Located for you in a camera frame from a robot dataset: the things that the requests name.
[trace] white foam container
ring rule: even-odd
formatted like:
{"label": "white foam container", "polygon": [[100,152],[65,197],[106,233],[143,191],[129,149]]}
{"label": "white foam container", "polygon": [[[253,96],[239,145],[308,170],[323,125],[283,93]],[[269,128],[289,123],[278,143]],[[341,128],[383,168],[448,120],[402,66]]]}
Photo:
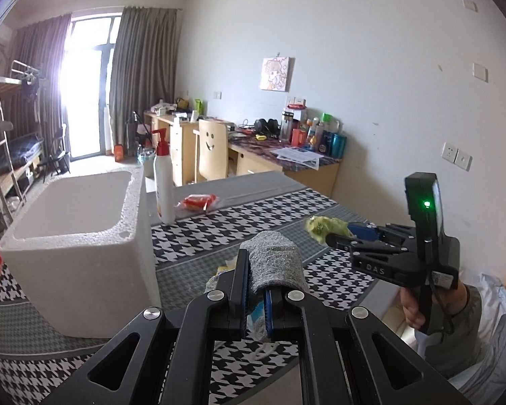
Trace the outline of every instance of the white foam container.
{"label": "white foam container", "polygon": [[110,338],[161,306],[141,167],[51,178],[2,237],[0,256],[63,335]]}

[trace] houndstooth pattern tablecloth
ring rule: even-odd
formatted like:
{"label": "houndstooth pattern tablecloth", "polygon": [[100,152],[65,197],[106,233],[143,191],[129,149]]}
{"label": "houndstooth pattern tablecloth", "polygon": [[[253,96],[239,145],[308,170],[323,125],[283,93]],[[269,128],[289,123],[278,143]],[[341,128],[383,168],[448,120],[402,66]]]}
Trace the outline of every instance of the houndstooth pattern tablecloth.
{"label": "houndstooth pattern tablecloth", "polygon": [[[345,253],[320,246],[303,230],[311,214],[363,220],[310,189],[190,217],[153,227],[154,255],[164,310],[187,305],[240,244],[263,230],[278,230],[294,241],[304,259],[311,292],[326,305],[347,309],[373,279],[354,272]],[[19,405],[39,403],[95,353],[104,340],[58,334],[31,305],[3,266],[0,279],[0,381]],[[223,404],[284,369],[298,354],[290,342],[252,339],[216,343],[210,403]]]}

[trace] human hand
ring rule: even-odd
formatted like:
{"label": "human hand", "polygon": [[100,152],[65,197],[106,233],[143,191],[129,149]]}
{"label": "human hand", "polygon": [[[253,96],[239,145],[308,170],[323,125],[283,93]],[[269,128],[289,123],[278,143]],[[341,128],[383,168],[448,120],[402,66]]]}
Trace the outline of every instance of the human hand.
{"label": "human hand", "polygon": [[[467,305],[467,288],[461,280],[457,284],[457,289],[438,288],[438,292],[440,301],[446,307],[449,315],[457,315]],[[407,324],[414,329],[422,327],[425,323],[425,316],[419,311],[418,300],[412,291],[409,288],[400,288],[399,299]],[[434,295],[433,303],[438,303]]]}

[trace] gray curtain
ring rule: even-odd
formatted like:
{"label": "gray curtain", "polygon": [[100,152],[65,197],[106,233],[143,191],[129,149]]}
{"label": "gray curtain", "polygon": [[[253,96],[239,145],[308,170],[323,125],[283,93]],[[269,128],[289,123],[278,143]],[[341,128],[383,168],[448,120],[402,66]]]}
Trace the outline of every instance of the gray curtain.
{"label": "gray curtain", "polygon": [[[71,13],[51,18],[19,29],[11,48],[11,59],[41,70],[46,81],[41,83],[40,114],[44,146],[47,154],[56,131],[67,123],[62,114],[60,98],[60,72],[64,56],[64,45],[71,23]],[[14,125],[9,134],[11,139],[36,131],[34,106],[17,95],[5,105],[4,116]]]}
{"label": "gray curtain", "polygon": [[177,9],[126,7],[114,49],[109,113],[114,144],[124,144],[132,111],[174,102]]}

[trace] canvas painting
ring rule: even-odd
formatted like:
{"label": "canvas painting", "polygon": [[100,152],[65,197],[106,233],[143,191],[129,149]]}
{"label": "canvas painting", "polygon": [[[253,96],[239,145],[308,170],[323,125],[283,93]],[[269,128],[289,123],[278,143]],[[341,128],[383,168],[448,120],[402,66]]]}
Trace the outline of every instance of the canvas painting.
{"label": "canvas painting", "polygon": [[289,58],[265,58],[260,75],[260,89],[286,91]]}

